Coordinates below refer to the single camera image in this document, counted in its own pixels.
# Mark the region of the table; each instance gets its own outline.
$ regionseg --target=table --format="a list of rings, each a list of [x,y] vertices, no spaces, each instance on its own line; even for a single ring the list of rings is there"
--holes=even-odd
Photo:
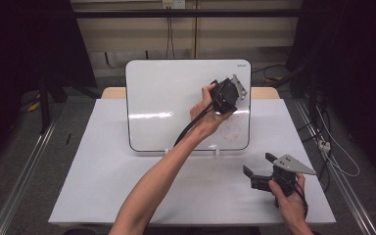
[[[112,224],[119,207],[139,178],[160,156],[140,156],[128,146],[126,105],[109,88],[96,102],[63,190],[49,222],[63,226]],[[255,96],[258,89],[252,90]],[[239,152],[193,153],[154,214],[151,226],[232,226],[282,223],[270,193],[254,190],[242,165],[269,175],[269,152],[290,154],[312,167],[281,99],[254,99],[251,140]],[[306,176],[306,199],[312,224],[335,222],[316,176]]]

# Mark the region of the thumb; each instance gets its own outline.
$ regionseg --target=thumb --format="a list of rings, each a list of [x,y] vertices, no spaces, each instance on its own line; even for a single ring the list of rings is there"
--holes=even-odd
[[[280,186],[274,180],[268,181],[268,186],[270,187],[271,192],[274,194],[274,196],[276,196],[277,201],[279,202],[279,206],[285,205],[285,203],[288,202],[288,199],[283,193],[282,188],[280,188]]]

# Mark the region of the white cable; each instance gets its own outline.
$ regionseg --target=white cable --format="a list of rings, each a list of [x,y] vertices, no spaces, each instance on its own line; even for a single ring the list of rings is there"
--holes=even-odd
[[[340,149],[351,159],[351,161],[355,165],[355,167],[356,167],[356,174],[351,174],[351,173],[348,173],[348,172],[344,171],[343,169],[341,169],[337,164],[335,164],[331,159],[329,159],[328,154],[325,153],[326,158],[329,160],[329,162],[331,163],[331,165],[333,165],[335,168],[337,168],[338,170],[340,170],[342,173],[346,174],[347,176],[352,176],[352,177],[359,176],[359,167],[358,167],[358,164],[356,164],[355,160],[351,157],[351,155],[334,139],[334,137],[329,132],[328,126],[326,126],[325,120],[323,119],[323,116],[322,116],[322,113],[320,112],[320,110],[319,110],[319,108],[317,106],[316,106],[316,109],[319,112],[320,119],[321,119],[323,125],[325,126],[325,130],[326,130],[326,132],[328,132],[328,135],[338,145],[338,147],[340,147]]]

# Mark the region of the whiteboard surface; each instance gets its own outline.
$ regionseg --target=whiteboard surface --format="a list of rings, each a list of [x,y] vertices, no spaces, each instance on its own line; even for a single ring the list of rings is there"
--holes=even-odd
[[[112,224],[140,177],[161,157],[140,157],[127,143],[124,100],[98,100],[49,222]],[[290,154],[311,167],[283,100],[252,100],[250,146],[233,156],[190,156],[159,205],[151,225],[213,226],[283,223],[274,197],[252,189],[243,165],[270,175],[266,152]],[[308,223],[335,217],[315,175],[306,175]]]
[[[136,60],[127,64],[129,144],[135,151],[171,149],[202,100],[201,88],[236,74],[249,92],[196,150],[242,150],[249,144],[252,67],[246,60]]]

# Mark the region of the gray carpet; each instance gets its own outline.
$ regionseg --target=gray carpet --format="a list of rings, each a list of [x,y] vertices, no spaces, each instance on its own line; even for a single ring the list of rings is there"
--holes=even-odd
[[[265,76],[281,75],[284,75],[283,70],[268,70]],[[262,84],[263,77],[264,74],[261,72],[254,73],[254,86]],[[123,84],[117,78],[110,79],[114,82],[114,85]],[[110,84],[106,78],[103,80],[102,87],[110,86]],[[285,100],[295,126],[301,127],[304,122],[288,89],[288,86],[285,85],[279,89],[279,94]],[[78,93],[72,92],[69,94],[69,99],[65,104],[51,104],[52,107],[62,106],[63,112],[6,234],[56,235],[67,231],[66,228],[52,225],[47,221],[69,172],[95,102]],[[362,149],[351,141],[345,126],[340,122],[339,116],[334,114],[333,107],[328,108],[328,111],[332,119],[334,137],[350,152],[361,170],[360,176],[349,177],[349,181],[376,225],[376,169],[370,164]],[[0,153],[0,209],[22,172],[36,143],[39,130],[40,113],[38,111],[20,114],[11,133],[10,141],[7,142]],[[309,137],[306,129],[300,131],[300,135],[303,139]],[[305,142],[304,146],[315,170],[320,171],[322,160],[313,141]],[[353,164],[341,151],[334,148],[333,154],[342,168],[354,172]],[[325,182],[326,179],[325,173],[322,180]],[[312,226],[313,230],[323,234],[362,234],[340,189],[332,177],[330,180],[331,184],[326,192],[326,197],[337,218],[337,223]],[[96,234],[107,234],[109,231],[108,226],[88,226],[88,228],[95,231]],[[283,225],[261,227],[260,231],[263,235],[289,234]],[[187,234],[190,232],[192,231],[189,228],[147,228],[146,230],[146,234]],[[195,234],[202,234],[205,231],[197,230],[195,232]],[[211,232],[213,234],[250,234],[249,230],[245,228],[223,228]]]

